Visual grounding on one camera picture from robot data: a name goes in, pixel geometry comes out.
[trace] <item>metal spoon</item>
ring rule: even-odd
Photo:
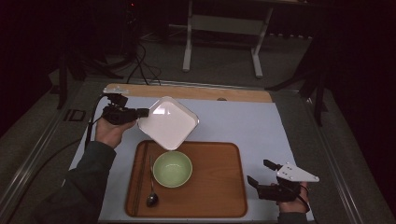
[[[152,177],[154,176],[154,174],[152,173],[151,156],[149,156],[149,169],[150,169],[150,178],[151,178],[151,193],[148,196],[148,199],[146,200],[146,205],[148,207],[152,207],[158,202],[158,195],[154,192],[154,181],[152,180]]]

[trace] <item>metal frame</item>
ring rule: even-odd
[[[189,1],[189,17],[187,19],[187,43],[184,51],[183,71],[189,72],[191,67],[191,33],[194,30],[206,30],[243,35],[257,35],[257,45],[251,49],[251,57],[257,78],[262,78],[262,65],[260,64],[259,52],[262,47],[265,33],[270,22],[274,8],[269,7],[264,21],[241,20],[213,16],[195,15],[192,13],[192,0]]]

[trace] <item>square plate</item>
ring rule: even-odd
[[[187,107],[164,96],[137,122],[140,130],[167,150],[177,149],[198,125],[198,117]]]

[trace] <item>person's hand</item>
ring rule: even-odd
[[[301,192],[300,196],[308,203],[308,184],[306,182],[301,183]],[[296,198],[293,202],[287,202],[287,203],[282,203],[282,202],[276,202],[276,204],[279,206],[279,212],[280,213],[289,213],[289,212],[297,212],[297,213],[306,213],[306,207],[304,203]]]
[[[112,148],[116,148],[121,142],[122,134],[132,128],[136,120],[122,125],[113,125],[107,120],[100,118],[96,125],[95,141],[104,143]]]

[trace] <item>black cable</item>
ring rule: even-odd
[[[157,80],[158,80],[158,84],[161,86],[161,81],[160,81],[160,79],[158,78],[158,77],[161,75],[161,73],[163,72],[163,71],[161,70],[161,68],[156,67],[156,66],[152,66],[152,65],[148,65],[147,63],[143,63],[143,65],[145,65],[145,66],[147,67],[147,69],[151,72],[151,74],[154,75],[154,78],[152,78],[152,79],[149,81],[148,84],[151,84],[151,82],[154,81],[154,79],[157,79]],[[157,70],[159,71],[159,74],[158,74],[158,75],[155,74],[155,73],[151,70],[151,68],[157,69]]]
[[[14,218],[19,206],[21,205],[21,202],[24,198],[24,196],[26,195],[28,189],[32,186],[33,182],[35,181],[35,179],[37,178],[38,174],[40,174],[40,172],[44,169],[44,167],[55,157],[57,156],[59,153],[61,153],[62,151],[64,151],[65,149],[67,149],[68,147],[73,146],[75,143],[80,142],[81,138],[67,144],[64,147],[61,147],[61,149],[59,149],[58,151],[56,151],[54,154],[52,154],[52,156],[50,156],[48,159],[46,159],[44,161],[44,163],[38,168],[38,170],[35,172],[35,174],[32,176],[32,178],[30,179],[29,183],[27,184],[25,190],[23,191],[22,196],[19,198],[17,205],[15,206],[14,210],[12,211],[10,217],[7,220],[7,224],[10,223],[10,221],[12,220],[12,218]]]
[[[148,81],[146,80],[145,74],[143,73],[143,68],[141,63],[143,62],[143,59],[141,59],[139,61],[139,57],[136,57],[136,60],[138,61],[138,66],[139,66],[139,70],[140,70],[140,75],[142,76],[142,78],[145,80],[146,85],[149,85]]]
[[[86,136],[86,138],[85,138],[85,145],[84,145],[85,147],[84,147],[84,148],[86,148],[87,145],[88,145],[88,144],[90,143],[90,141],[91,141],[92,127],[93,127],[93,124],[97,121],[97,120],[96,120],[96,121],[93,121],[93,120],[95,119],[96,108],[98,107],[100,100],[102,100],[102,98],[105,97],[105,96],[108,96],[108,94],[107,94],[107,93],[102,93],[102,94],[96,99],[96,103],[95,103],[95,105],[94,105],[94,107],[93,107],[90,121],[88,122],[87,136]]]
[[[139,56],[138,56],[137,53],[136,53],[137,66],[134,68],[134,70],[132,70],[131,74],[128,76],[128,79],[126,80],[126,84],[129,83],[129,80],[130,80],[131,77],[133,76],[133,74],[134,74],[134,72],[136,71],[136,69],[137,69],[138,67],[141,66],[141,63],[142,63],[142,62],[144,61],[144,59],[146,58],[146,49],[145,49],[145,47],[143,47],[143,45],[141,45],[140,43],[137,44],[137,45],[140,46],[140,47],[143,49],[143,56],[142,56],[142,58],[141,58],[141,61],[138,61],[137,58],[138,58]]]

